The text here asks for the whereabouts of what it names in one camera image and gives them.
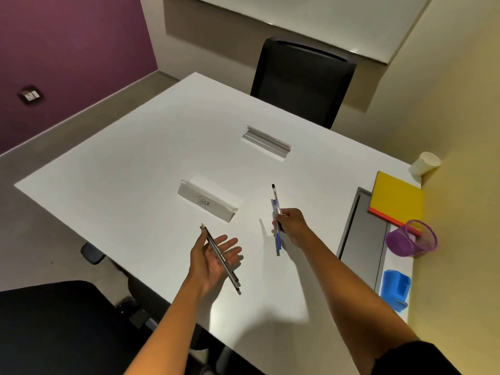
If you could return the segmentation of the person's right hand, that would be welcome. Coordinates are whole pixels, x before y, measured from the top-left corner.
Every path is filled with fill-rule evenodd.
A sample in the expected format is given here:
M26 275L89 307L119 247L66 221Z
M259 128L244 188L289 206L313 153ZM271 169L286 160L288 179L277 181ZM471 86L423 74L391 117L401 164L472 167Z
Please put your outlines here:
M278 220L277 216L279 228L288 235L295 246L301 250L307 249L316 235L309 228L303 213L297 208L282 208L281 212L290 212L292 217L290 220Z

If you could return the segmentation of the person's left hand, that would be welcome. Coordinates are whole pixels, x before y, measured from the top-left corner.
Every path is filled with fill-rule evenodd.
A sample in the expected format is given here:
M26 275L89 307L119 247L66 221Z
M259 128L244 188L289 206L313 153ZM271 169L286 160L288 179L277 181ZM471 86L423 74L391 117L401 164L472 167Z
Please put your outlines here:
M207 229L206 232L207 240L205 242L204 258L191 258L190 268L186 278L189 286L192 287L193 290L196 290L200 298L204 298L220 280L228 277L226 269L219 259L216 250L209 242ZM218 249L219 238L228 238L228 236L221 235L213 239ZM239 246L239 254L222 254L221 251L220 253L229 266L229 260L231 258L242 258L241 251L242 248Z

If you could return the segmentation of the blue pen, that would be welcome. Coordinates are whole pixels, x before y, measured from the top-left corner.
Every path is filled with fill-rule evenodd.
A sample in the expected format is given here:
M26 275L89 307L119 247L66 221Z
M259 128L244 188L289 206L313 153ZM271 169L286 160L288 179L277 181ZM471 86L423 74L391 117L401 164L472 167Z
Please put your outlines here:
M280 251L282 249L282 244L281 244L281 239L280 239L280 228L279 228L279 223L276 220L276 217L278 216L278 205L276 199L272 199L272 215L273 215L273 222L274 222L274 239L275 239L275 244L276 244L276 252L277 256L280 256Z

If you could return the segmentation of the person's left forearm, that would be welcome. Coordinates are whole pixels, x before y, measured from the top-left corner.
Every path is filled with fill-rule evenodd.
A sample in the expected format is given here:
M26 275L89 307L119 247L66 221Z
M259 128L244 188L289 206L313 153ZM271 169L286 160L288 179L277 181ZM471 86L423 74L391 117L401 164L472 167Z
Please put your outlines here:
M123 375L184 375L207 283L187 277L159 325Z

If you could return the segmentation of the person's right forearm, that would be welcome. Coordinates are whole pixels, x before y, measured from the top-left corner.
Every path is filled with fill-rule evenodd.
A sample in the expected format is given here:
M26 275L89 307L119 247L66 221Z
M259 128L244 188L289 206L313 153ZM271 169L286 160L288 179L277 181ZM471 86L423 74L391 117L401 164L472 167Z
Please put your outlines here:
M293 233L360 375L393 348L418 341L412 329L309 228Z

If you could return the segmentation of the folded paper card with writing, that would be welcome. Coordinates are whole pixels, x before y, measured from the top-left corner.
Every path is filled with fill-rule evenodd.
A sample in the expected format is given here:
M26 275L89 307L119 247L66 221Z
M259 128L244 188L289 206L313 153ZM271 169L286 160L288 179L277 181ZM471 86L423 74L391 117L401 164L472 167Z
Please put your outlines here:
M182 179L178 195L226 223L231 222L243 204L241 197L199 174Z

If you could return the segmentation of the blank folded paper card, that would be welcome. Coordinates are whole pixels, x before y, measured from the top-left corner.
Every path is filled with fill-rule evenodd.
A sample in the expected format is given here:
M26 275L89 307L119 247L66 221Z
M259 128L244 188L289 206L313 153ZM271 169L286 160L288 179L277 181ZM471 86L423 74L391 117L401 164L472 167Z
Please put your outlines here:
M290 144L251 126L247 126L241 141L280 162L284 162L291 152Z

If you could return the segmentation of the black wheeled chair base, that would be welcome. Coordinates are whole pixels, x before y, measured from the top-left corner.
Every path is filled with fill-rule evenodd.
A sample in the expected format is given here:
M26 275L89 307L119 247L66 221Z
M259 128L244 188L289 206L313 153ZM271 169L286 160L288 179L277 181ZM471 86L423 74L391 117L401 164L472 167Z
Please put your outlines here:
M80 253L92 265L98 265L106 257L103 252L89 242L81 247ZM116 309L143 333L150 334L157 327L156 322L132 296L127 296L120 301L116 305Z

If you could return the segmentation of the yellow notebook with red edge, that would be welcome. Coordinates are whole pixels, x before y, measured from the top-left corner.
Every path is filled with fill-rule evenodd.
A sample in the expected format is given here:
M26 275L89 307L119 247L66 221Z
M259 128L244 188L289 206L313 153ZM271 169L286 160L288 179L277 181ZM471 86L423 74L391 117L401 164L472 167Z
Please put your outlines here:
M422 220L423 191L379 171L367 211L397 227L410 220Z

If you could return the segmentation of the purple mesh pen holder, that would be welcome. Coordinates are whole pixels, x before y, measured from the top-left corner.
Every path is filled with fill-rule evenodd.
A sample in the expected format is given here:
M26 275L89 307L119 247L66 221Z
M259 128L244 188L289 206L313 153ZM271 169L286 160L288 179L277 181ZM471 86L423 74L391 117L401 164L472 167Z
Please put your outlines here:
M417 258L437 249L438 239L433 229L423 221L409 220L385 237L387 248L401 258Z

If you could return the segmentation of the blue plastic desk holder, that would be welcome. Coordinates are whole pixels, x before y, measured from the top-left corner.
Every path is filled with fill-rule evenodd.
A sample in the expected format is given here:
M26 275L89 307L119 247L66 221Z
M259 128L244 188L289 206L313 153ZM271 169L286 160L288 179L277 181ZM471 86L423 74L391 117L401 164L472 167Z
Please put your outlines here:
M408 307L411 278L396 270L386 270L380 288L381 298L397 313Z

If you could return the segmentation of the black mesh office chair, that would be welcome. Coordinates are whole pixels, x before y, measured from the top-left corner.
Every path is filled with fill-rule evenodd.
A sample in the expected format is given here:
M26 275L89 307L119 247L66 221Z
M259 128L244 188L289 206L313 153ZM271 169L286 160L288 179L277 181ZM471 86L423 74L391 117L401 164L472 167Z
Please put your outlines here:
M357 65L302 43L265 40L251 96L331 129Z

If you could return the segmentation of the white paper cup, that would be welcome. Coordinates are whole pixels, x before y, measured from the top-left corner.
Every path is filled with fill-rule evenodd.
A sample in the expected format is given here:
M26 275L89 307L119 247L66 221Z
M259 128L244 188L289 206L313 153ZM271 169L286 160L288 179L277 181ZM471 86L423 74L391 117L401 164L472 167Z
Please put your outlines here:
M409 173L413 177L422 177L440 167L441 164L442 161L437 155L431 152L422 152L418 159L410 166Z

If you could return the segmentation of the black cushioned office chair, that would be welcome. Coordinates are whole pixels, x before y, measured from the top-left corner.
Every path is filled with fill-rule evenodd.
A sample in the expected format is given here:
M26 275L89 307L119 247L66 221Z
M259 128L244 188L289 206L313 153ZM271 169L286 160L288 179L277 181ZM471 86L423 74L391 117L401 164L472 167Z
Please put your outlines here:
M89 282L0 291L0 375L123 375L151 334Z

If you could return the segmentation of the black shirt sleeve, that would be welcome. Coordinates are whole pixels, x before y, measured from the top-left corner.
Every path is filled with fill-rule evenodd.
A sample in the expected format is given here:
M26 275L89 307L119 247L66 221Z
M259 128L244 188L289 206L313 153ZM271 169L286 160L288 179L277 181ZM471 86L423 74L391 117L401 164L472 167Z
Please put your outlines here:
M412 341L392 348L374 362L370 375L461 375L432 343Z

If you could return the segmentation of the white wall board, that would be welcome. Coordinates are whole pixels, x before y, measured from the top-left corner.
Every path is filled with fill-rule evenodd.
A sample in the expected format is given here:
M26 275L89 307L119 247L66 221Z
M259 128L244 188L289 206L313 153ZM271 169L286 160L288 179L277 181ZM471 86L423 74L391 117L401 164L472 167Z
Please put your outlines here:
M388 64L429 0L199 0Z

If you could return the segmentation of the wall power socket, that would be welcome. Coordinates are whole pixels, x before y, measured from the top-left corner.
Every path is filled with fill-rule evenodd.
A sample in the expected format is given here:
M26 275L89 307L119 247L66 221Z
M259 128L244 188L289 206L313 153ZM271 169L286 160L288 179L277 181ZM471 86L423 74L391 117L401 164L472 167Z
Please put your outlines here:
M16 93L16 96L27 106L39 104L45 99L40 89L32 84L24 86Z

